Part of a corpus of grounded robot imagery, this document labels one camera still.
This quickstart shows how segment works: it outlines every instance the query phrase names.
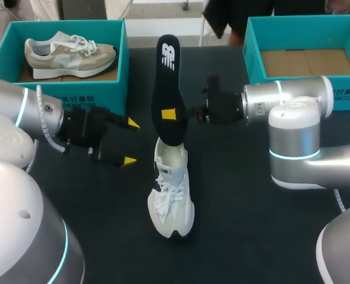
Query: white shoelace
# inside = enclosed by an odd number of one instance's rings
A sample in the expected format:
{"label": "white shoelace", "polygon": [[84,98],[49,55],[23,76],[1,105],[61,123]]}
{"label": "white shoelace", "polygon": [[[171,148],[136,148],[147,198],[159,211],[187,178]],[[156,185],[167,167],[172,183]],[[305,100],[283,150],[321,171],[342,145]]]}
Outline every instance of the white shoelace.
{"label": "white shoelace", "polygon": [[94,40],[87,41],[85,38],[76,34],[72,35],[70,39],[76,40],[75,47],[71,52],[84,51],[85,56],[90,56],[97,51],[97,45]]}
{"label": "white shoelace", "polygon": [[168,182],[164,181],[164,178],[159,175],[156,179],[158,182],[161,192],[153,190],[154,200],[153,208],[154,212],[163,216],[164,219],[173,203],[173,201],[180,201],[184,199],[184,186],[183,181],[178,186],[171,186]]}

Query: beige sneaker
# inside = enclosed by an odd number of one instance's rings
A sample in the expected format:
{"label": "beige sneaker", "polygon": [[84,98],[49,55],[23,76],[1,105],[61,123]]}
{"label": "beige sneaker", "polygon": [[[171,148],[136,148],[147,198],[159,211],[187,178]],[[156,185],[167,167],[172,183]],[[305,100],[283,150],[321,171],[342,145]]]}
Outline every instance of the beige sneaker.
{"label": "beige sneaker", "polygon": [[67,75],[88,78],[108,69],[117,52],[109,44],[96,44],[78,35],[58,32],[47,41],[26,40],[25,57],[33,68],[34,79]]}

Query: shoe sole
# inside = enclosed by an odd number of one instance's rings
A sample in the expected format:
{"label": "shoe sole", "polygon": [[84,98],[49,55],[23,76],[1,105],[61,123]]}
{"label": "shoe sole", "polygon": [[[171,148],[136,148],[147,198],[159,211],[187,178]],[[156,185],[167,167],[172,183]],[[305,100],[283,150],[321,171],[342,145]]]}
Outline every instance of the shoe sole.
{"label": "shoe sole", "polygon": [[187,239],[190,238],[191,233],[193,232],[193,225],[194,225],[194,204],[193,202],[191,203],[191,212],[192,212],[192,226],[189,230],[189,232],[186,233],[186,235],[180,235],[179,232],[177,232],[177,230],[173,231],[171,236],[169,238],[167,238],[168,240],[177,243],[177,242],[183,242]]}
{"label": "shoe sole", "polygon": [[92,70],[69,70],[69,69],[33,69],[33,78],[40,79],[53,79],[62,76],[76,76],[78,78],[91,78],[96,75],[100,75],[101,72],[108,69],[115,59],[108,64]]}

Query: sneaker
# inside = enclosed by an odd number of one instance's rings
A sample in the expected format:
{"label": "sneaker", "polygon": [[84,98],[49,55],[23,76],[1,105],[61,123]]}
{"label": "sneaker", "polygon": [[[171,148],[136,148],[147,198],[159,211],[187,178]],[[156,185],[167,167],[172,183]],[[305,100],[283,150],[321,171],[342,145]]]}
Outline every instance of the sneaker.
{"label": "sneaker", "polygon": [[96,44],[78,35],[58,32],[47,41],[26,40],[25,56],[33,69],[34,79],[89,78],[108,69],[117,52],[109,44]]}
{"label": "sneaker", "polygon": [[148,197],[152,222],[166,238],[185,237],[192,229],[194,204],[188,177],[188,153],[184,145],[172,147],[158,139],[155,147],[155,186]]}

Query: person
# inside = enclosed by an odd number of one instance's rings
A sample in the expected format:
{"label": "person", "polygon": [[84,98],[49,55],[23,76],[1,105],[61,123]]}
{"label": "person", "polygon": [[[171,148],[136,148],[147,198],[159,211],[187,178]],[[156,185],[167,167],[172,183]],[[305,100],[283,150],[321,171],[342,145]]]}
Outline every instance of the person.
{"label": "person", "polygon": [[[327,7],[350,10],[350,0],[328,0]],[[249,17],[270,16],[273,11],[275,15],[320,15],[325,8],[325,0],[210,0],[204,16],[218,38],[229,24],[229,45],[242,46]]]}

